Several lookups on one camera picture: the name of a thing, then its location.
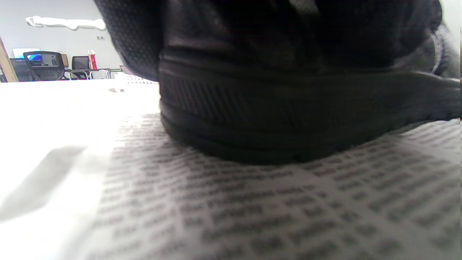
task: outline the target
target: paper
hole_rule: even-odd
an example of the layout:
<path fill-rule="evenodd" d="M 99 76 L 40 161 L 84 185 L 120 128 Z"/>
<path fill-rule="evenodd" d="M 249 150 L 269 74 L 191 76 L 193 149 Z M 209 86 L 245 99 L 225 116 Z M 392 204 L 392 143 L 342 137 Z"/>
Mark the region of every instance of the paper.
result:
<path fill-rule="evenodd" d="M 0 222 L 0 259 L 458 259 L 460 138 L 459 120 L 433 122 L 318 161 L 250 166 L 171 140 L 158 114 L 130 117 L 46 205 Z"/>

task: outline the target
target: office chair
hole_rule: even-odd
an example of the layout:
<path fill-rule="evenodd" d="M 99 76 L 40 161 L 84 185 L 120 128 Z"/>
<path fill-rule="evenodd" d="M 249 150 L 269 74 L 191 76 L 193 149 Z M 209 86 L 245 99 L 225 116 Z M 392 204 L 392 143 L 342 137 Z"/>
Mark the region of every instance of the office chair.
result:
<path fill-rule="evenodd" d="M 32 81 L 32 75 L 24 59 L 10 58 L 10 61 L 19 82 Z"/>
<path fill-rule="evenodd" d="M 64 63 L 61 54 L 52 51 L 30 51 L 24 53 L 24 60 L 30 74 L 36 81 L 61 80 Z"/>
<path fill-rule="evenodd" d="M 74 74 L 77 78 L 69 77 L 71 80 L 87 80 L 90 74 L 89 71 L 74 71 L 74 70 L 89 70 L 90 69 L 90 59 L 88 56 L 73 56 L 72 57 L 72 70 L 69 70 L 70 74 Z"/>

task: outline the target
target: rubber outsole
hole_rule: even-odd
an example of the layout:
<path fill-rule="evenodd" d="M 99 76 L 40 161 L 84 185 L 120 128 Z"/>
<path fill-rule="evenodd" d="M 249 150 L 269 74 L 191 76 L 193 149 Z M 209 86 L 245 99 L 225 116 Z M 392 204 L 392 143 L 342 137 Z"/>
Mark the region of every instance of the rubber outsole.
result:
<path fill-rule="evenodd" d="M 310 161 L 462 113 L 460 81 L 418 72 L 314 76 L 163 60 L 159 82 L 171 137 L 244 163 Z"/>

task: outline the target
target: computer monitor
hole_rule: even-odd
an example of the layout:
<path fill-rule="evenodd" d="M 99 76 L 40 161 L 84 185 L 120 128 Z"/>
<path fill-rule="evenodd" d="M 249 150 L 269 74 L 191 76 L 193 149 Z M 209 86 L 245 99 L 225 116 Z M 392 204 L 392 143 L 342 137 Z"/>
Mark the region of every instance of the computer monitor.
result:
<path fill-rule="evenodd" d="M 24 59 L 24 54 L 23 53 L 29 52 L 29 51 L 40 51 L 40 49 L 39 48 L 13 48 L 13 56 L 14 56 L 15 59 Z"/>

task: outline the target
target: black shoe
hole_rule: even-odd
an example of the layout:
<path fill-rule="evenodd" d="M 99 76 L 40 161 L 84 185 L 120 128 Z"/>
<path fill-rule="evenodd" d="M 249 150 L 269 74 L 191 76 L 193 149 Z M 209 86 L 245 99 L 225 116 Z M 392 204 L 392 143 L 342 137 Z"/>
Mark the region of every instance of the black shoe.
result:
<path fill-rule="evenodd" d="M 313 160 L 462 113 L 438 1 L 96 3 L 126 65 L 159 81 L 166 131 L 224 159 Z"/>

